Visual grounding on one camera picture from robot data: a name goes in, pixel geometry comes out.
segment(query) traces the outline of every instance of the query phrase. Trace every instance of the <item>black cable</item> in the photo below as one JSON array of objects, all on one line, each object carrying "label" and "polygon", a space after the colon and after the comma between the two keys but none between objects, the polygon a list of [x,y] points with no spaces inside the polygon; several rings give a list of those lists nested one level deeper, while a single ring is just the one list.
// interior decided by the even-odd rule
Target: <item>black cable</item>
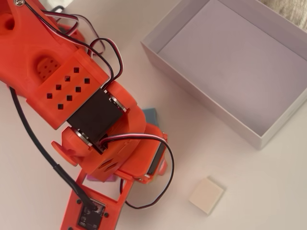
[{"label": "black cable", "polygon": [[122,74],[123,69],[124,69],[124,66],[122,64],[122,59],[120,57],[120,54],[117,52],[117,47],[112,42],[110,42],[107,38],[104,38],[104,37],[96,38],[94,41],[91,42],[90,46],[93,47],[96,44],[96,42],[98,42],[98,41],[106,41],[106,42],[108,42],[109,45],[114,50],[114,53],[116,54],[116,57],[117,57],[118,62],[119,62],[119,71],[118,71],[118,74],[113,79],[115,81]]},{"label": "black cable", "polygon": [[83,191],[83,189],[65,172],[65,170],[57,164],[54,159],[49,155],[49,153],[45,150],[45,148],[42,146],[42,144],[39,142],[37,137],[35,136],[33,130],[31,129],[25,115],[23,112],[22,107],[20,106],[17,94],[15,89],[10,87],[10,91],[12,94],[12,98],[16,107],[16,110],[18,112],[18,115],[21,119],[21,122],[24,125],[25,130],[29,134],[31,140],[36,145],[38,150],[42,153],[42,155],[45,157],[45,159],[49,162],[49,164],[53,167],[53,169],[59,174],[59,176],[73,189],[73,191],[76,193],[76,195],[82,200],[83,204],[90,208],[91,210],[97,210],[96,205],[91,201],[91,199],[88,197],[88,195]]},{"label": "black cable", "polygon": [[51,24],[49,24],[42,16],[39,15],[39,13],[37,13],[26,1],[24,2],[25,5],[33,12],[33,14],[38,17],[46,26],[48,26],[53,32],[55,32],[57,35],[59,36],[62,36],[68,40],[70,40],[71,42],[74,42],[74,43],[77,43],[81,46],[84,46],[88,49],[90,49],[93,53],[95,53],[97,56],[99,56],[104,62],[105,64],[107,65],[107,67],[110,69],[110,72],[111,72],[111,76],[110,76],[110,79],[106,82],[106,84],[104,85],[103,87],[103,90],[114,80],[114,72],[113,72],[113,69],[111,67],[111,65],[107,62],[107,60],[101,56],[99,54],[98,51],[96,51],[94,48],[92,48],[90,45],[82,42],[82,41],[79,41],[78,39],[75,39],[73,37],[70,37],[69,35],[57,30],[56,28],[54,28]]},{"label": "black cable", "polygon": [[[87,23],[90,25],[92,31],[93,31],[94,34],[96,35],[96,37],[99,38],[99,34],[98,34],[97,31],[95,30],[95,27],[93,26],[93,24],[91,23],[90,20],[88,20],[86,17],[84,17],[83,15],[80,15],[80,14],[72,14],[72,15],[74,15],[74,16],[76,16],[76,17],[80,17],[80,18],[82,18],[83,20],[87,21]],[[104,50],[106,50],[105,44],[104,44],[102,41],[100,41],[100,43],[101,43],[102,47],[104,48]]]},{"label": "black cable", "polygon": [[51,10],[51,12],[56,12],[57,10],[64,10],[65,8],[63,7],[63,6],[56,6],[55,8],[53,8],[52,10]]},{"label": "black cable", "polygon": [[[144,205],[144,206],[140,206],[140,207],[136,207],[132,204],[130,204],[128,201],[125,201],[125,203],[131,207],[131,208],[134,208],[134,209],[143,209],[143,208],[147,208],[147,207],[151,207],[153,205],[155,205],[160,199],[161,197],[164,195],[164,193],[167,191],[168,187],[170,186],[172,180],[173,180],[173,176],[174,176],[174,172],[175,172],[175,160],[174,160],[174,155],[173,155],[173,152],[171,150],[171,148],[169,147],[168,143],[166,141],[162,141],[158,138],[155,138],[155,137],[118,137],[118,138],[114,138],[112,140],[107,140],[107,141],[104,141],[103,143],[108,143],[108,142],[113,142],[113,141],[117,141],[117,140],[125,140],[125,139],[152,139],[152,140],[157,140],[157,141],[160,141],[161,143],[163,143],[168,151],[169,151],[169,154],[171,156],[171,160],[172,160],[172,172],[171,172],[171,176],[169,178],[169,181],[165,187],[165,189],[162,191],[162,193],[160,193],[160,195],[153,201],[151,202],[150,204],[147,204],[147,205]],[[120,187],[119,187],[119,191],[120,193],[122,193],[122,189],[123,189],[123,184],[124,184],[124,180],[121,179],[120,180]]]}]

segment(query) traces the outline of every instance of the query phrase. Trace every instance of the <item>screw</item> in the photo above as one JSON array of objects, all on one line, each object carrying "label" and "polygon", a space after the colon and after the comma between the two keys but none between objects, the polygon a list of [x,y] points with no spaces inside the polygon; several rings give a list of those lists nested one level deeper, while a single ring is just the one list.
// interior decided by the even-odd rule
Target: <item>screw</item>
[{"label": "screw", "polygon": [[14,3],[15,3],[16,6],[23,6],[24,0],[14,0]]}]

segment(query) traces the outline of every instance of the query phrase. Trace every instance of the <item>gray fabric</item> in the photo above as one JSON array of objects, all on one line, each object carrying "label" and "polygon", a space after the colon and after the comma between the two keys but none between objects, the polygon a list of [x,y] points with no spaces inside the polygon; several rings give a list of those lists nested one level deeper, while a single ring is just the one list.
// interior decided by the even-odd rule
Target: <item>gray fabric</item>
[{"label": "gray fabric", "polygon": [[301,29],[307,31],[307,0],[260,0]]}]

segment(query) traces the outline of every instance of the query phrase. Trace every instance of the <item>ventilation holes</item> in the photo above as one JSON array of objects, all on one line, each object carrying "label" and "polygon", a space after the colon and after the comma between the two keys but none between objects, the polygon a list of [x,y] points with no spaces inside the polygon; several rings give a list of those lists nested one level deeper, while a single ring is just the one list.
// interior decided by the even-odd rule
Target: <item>ventilation holes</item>
[{"label": "ventilation holes", "polygon": [[117,165],[117,162],[116,162],[115,164],[112,164],[111,166],[107,167],[107,168],[105,169],[105,172],[106,172],[106,171],[109,171],[110,169],[113,169],[116,165]]},{"label": "ventilation holes", "polygon": [[98,167],[98,169],[104,168],[105,166],[107,166],[108,164],[110,164],[110,163],[112,162],[112,160],[113,160],[113,159],[110,159],[110,160],[106,161],[105,163],[103,163],[102,165],[100,165],[100,166]]}]

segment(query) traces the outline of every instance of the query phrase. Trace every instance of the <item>square hole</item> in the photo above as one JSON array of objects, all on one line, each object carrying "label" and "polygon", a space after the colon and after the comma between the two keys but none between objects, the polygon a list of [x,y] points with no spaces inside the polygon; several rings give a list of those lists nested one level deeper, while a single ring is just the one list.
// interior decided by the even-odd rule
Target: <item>square hole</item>
[{"label": "square hole", "polygon": [[52,99],[52,93],[47,93],[47,99]]}]

